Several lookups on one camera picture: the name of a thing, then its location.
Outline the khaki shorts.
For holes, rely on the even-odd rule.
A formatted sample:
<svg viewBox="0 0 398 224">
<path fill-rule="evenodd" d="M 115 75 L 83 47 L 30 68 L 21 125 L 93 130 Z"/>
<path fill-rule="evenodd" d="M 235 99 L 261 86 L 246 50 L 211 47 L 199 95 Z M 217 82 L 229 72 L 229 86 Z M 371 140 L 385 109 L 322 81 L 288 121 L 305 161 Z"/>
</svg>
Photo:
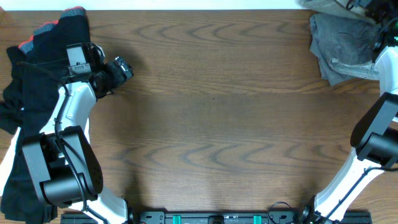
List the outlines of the khaki shorts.
<svg viewBox="0 0 398 224">
<path fill-rule="evenodd" d="M 366 16 L 367 10 L 365 8 L 354 6 L 352 9 L 347 9 L 346 5 L 348 4 L 348 0 L 297 0 L 297 3 L 303 8 L 311 9 L 319 13 L 376 24 L 373 19 Z"/>
</svg>

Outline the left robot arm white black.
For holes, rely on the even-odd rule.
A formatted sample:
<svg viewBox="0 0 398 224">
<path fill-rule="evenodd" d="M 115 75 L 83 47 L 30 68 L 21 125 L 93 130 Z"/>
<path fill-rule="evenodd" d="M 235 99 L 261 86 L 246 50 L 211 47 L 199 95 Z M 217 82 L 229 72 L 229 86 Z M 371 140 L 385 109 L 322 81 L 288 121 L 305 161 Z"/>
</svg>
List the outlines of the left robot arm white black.
<svg viewBox="0 0 398 224">
<path fill-rule="evenodd" d="M 122 58 L 103 63 L 72 60 L 67 77 L 56 77 L 42 65 L 24 62 L 54 78 L 58 100 L 50 118 L 22 144 L 38 201 L 50 208 L 79 210 L 98 223 L 134 223 L 125 199 L 104 186 L 103 173 L 86 127 L 96 102 L 133 76 Z"/>
</svg>

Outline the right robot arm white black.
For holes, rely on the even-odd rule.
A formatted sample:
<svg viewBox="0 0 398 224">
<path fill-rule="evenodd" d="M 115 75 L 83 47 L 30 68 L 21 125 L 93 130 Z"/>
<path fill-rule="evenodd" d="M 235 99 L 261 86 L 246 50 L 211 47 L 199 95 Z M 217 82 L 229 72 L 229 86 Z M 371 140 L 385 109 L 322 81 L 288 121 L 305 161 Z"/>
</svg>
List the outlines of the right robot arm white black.
<svg viewBox="0 0 398 224">
<path fill-rule="evenodd" d="M 397 170 L 397 1 L 304 0 L 310 18 L 310 51 L 330 85 L 352 78 L 376 80 L 380 96 L 359 120 L 351 150 L 328 186 L 304 208 L 299 223 L 370 223 L 349 205 L 377 176 Z"/>
</svg>

